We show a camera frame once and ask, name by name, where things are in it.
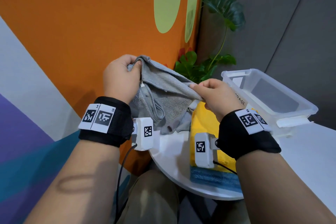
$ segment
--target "towel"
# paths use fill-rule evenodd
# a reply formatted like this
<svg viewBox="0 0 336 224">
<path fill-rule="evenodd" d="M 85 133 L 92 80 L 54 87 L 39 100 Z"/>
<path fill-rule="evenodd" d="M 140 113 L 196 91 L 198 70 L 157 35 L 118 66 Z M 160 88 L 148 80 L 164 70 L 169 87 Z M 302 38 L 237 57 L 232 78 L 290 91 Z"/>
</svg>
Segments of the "towel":
<svg viewBox="0 0 336 224">
<path fill-rule="evenodd" d="M 193 82 L 184 76 L 148 56 L 141 55 L 135 62 L 138 60 L 142 61 L 141 86 L 129 106 L 133 117 L 151 117 L 155 131 L 173 125 L 175 119 L 183 118 L 194 100 L 202 100 L 189 88 Z"/>
<path fill-rule="evenodd" d="M 219 122 L 213 112 L 205 109 L 205 103 L 200 102 L 192 114 L 190 131 L 190 180 L 200 184 L 241 192 L 238 176 L 221 166 L 213 169 L 197 167 L 195 163 L 195 134 L 210 133 L 218 137 Z M 221 150 L 217 150 L 218 162 L 236 171 L 236 160 Z"/>
</svg>

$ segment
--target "yellow towel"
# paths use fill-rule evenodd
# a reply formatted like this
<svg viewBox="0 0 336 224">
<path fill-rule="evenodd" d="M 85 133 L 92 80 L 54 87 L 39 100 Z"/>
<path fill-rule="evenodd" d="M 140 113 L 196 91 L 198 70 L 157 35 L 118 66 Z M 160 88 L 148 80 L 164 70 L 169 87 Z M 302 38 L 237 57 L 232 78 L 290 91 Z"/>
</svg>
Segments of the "yellow towel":
<svg viewBox="0 0 336 224">
<path fill-rule="evenodd" d="M 205 109 L 205 103 L 200 102 L 191 118 L 191 132 L 190 132 L 190 165 L 196 167 L 195 163 L 195 141 L 194 137 L 196 133 L 210 133 L 218 137 L 219 122 L 213 112 Z M 224 166 L 236 171 L 236 160 L 229 157 L 221 150 L 217 150 L 218 162 Z M 221 166 L 215 166 L 214 170 L 229 172 L 227 169 Z"/>
</svg>

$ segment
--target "clear plastic storage bin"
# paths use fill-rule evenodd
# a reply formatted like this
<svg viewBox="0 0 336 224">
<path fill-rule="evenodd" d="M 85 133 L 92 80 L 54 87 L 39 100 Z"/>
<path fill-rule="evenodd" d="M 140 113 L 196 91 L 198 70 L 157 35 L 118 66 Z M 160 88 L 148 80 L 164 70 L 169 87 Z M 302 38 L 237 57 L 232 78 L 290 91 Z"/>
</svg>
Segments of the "clear plastic storage bin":
<svg viewBox="0 0 336 224">
<path fill-rule="evenodd" d="M 223 81 L 245 108 L 256 110 L 271 126 L 273 137 L 291 136 L 292 128 L 309 123 L 318 108 L 258 69 L 223 71 Z"/>
</svg>

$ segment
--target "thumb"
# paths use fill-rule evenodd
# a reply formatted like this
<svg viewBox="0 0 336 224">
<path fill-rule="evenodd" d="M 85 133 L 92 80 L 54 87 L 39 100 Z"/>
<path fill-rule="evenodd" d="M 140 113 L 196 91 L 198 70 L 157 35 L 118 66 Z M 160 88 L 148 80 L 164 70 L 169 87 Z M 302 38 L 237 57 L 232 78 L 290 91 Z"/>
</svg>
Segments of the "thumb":
<svg viewBox="0 0 336 224">
<path fill-rule="evenodd" d="M 198 84 L 190 84 L 189 86 L 190 88 L 192 88 L 193 90 L 195 90 L 202 98 L 206 98 L 206 96 L 208 95 L 209 91 L 211 89 L 198 85 Z"/>
<path fill-rule="evenodd" d="M 133 68 L 131 70 L 131 73 L 136 74 L 137 76 L 140 77 L 140 75 L 141 75 L 141 68 L 142 68 L 142 62 L 141 62 L 141 60 L 138 60 L 134 64 L 134 66 L 133 66 Z"/>
</svg>

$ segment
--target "hand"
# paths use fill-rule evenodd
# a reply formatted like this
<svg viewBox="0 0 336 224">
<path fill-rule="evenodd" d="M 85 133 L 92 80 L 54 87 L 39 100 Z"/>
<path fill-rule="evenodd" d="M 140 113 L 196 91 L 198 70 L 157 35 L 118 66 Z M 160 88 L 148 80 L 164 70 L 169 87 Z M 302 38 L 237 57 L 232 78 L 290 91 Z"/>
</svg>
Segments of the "hand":
<svg viewBox="0 0 336 224">
<path fill-rule="evenodd" d="M 104 71 L 105 96 L 129 104 L 139 90 L 142 63 L 139 60 L 130 72 L 127 65 L 135 62 L 137 57 L 124 55 L 112 61 Z"/>
<path fill-rule="evenodd" d="M 228 113 L 244 108 L 230 86 L 220 80 L 208 79 L 198 85 L 191 84 L 190 88 L 205 99 L 205 108 L 212 111 L 219 122 Z"/>
</svg>

